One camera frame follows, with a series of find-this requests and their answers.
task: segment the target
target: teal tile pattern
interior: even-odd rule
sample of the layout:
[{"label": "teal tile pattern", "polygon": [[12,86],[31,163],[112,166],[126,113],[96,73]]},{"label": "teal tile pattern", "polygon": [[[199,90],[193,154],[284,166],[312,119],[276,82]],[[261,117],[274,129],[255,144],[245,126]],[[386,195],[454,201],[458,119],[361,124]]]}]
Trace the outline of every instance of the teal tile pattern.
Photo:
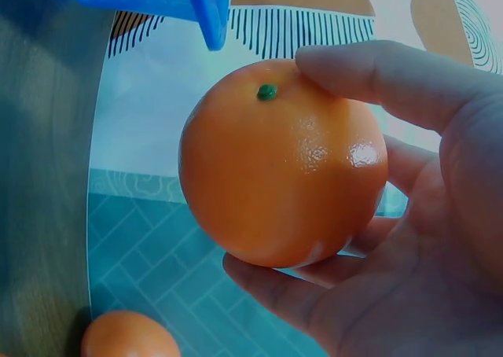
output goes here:
[{"label": "teal tile pattern", "polygon": [[183,357],[326,354],[260,307],[222,269],[186,204],[89,193],[93,315],[129,309],[174,335]]}]

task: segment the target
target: human hand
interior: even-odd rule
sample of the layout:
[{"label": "human hand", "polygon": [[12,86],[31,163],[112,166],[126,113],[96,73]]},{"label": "human hand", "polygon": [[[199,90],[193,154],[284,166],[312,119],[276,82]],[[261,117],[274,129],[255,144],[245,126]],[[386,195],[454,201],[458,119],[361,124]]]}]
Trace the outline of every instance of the human hand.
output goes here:
[{"label": "human hand", "polygon": [[299,268],[302,280],[227,255],[229,276],[332,356],[500,355],[503,78],[382,41],[296,60],[333,94],[438,132],[440,154],[387,138],[390,181],[409,203],[353,240],[365,258]]}]

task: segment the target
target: orange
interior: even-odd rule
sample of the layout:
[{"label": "orange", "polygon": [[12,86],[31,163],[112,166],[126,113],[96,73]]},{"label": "orange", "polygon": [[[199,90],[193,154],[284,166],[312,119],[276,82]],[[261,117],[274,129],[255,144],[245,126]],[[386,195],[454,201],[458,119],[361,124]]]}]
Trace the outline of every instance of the orange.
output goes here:
[{"label": "orange", "polygon": [[180,357],[169,332],[152,319],[132,312],[113,311],[88,327],[82,357]]},{"label": "orange", "polygon": [[324,92],[292,60],[260,61],[193,110],[179,174],[196,220],[225,250],[295,267],[365,228],[387,180],[386,146],[366,104]]}]

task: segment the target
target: table surface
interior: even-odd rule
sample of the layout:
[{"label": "table surface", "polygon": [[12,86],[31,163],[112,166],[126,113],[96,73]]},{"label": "table surface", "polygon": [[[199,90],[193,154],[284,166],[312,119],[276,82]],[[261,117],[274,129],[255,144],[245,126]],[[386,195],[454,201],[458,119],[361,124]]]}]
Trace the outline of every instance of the table surface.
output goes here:
[{"label": "table surface", "polygon": [[114,13],[0,0],[0,352],[78,356],[86,192]]}]

